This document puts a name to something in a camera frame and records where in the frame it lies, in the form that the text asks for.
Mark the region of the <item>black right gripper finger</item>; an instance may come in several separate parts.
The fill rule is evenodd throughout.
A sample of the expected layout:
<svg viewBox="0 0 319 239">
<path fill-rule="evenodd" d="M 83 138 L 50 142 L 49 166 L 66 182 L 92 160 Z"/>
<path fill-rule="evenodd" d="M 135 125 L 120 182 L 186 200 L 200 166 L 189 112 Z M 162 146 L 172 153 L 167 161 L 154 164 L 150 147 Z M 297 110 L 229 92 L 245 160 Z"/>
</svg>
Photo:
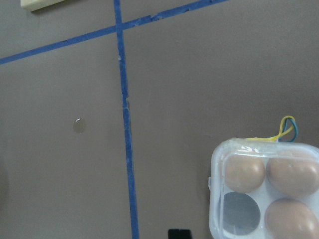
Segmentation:
<svg viewBox="0 0 319 239">
<path fill-rule="evenodd" d="M 169 229 L 168 239 L 192 239 L 192 233 L 189 229 Z"/>
</svg>

